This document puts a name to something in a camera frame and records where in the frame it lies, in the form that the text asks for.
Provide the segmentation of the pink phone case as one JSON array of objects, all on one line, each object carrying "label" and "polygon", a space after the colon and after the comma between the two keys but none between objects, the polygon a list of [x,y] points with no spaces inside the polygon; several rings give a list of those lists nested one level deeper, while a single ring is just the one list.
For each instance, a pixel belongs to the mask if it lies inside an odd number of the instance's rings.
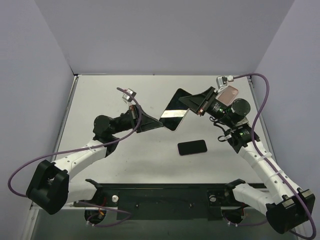
[{"label": "pink phone case", "polygon": [[238,95],[239,90],[233,86],[226,86],[218,91],[217,100],[222,104],[229,106]]}]

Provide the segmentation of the black smartphone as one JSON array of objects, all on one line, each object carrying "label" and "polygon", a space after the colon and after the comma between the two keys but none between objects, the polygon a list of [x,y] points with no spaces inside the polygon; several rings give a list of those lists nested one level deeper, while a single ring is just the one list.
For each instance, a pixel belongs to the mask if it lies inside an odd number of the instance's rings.
[{"label": "black smartphone", "polygon": [[165,128],[174,132],[179,127],[180,123],[189,111],[189,108],[179,99],[188,97],[191,94],[182,88],[179,88],[174,93],[165,110],[161,114],[159,121]]},{"label": "black smartphone", "polygon": [[180,142],[177,144],[177,148],[180,156],[201,154],[208,151],[206,142],[203,139]]}]

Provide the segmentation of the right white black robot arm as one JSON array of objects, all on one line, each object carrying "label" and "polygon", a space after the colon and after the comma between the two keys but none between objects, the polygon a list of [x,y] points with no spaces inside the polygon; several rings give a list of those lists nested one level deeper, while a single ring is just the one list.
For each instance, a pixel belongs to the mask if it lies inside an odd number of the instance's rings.
[{"label": "right white black robot arm", "polygon": [[250,127],[247,115],[250,104],[242,98],[225,105],[217,98],[217,91],[206,91],[179,98],[192,112],[199,116],[209,114],[217,123],[228,129],[224,139],[241,156],[268,190],[262,192],[241,179],[227,184],[224,201],[230,205],[244,203],[266,216],[267,222],[279,234],[291,231],[310,219],[316,197],[303,190],[273,160],[259,136]]}]

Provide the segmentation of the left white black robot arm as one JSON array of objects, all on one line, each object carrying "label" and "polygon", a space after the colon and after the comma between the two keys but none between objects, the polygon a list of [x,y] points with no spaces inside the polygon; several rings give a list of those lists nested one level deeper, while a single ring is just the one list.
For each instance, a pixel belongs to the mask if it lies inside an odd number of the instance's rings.
[{"label": "left white black robot arm", "polygon": [[93,180],[72,182],[81,171],[111,155],[120,139],[115,135],[130,130],[142,133],[163,127],[163,123],[146,114],[137,105],[119,117],[99,115],[93,123],[94,137],[79,151],[49,162],[40,162],[26,190],[26,196],[48,214],[57,213],[65,204],[86,200],[97,206],[103,200],[103,193]]}]

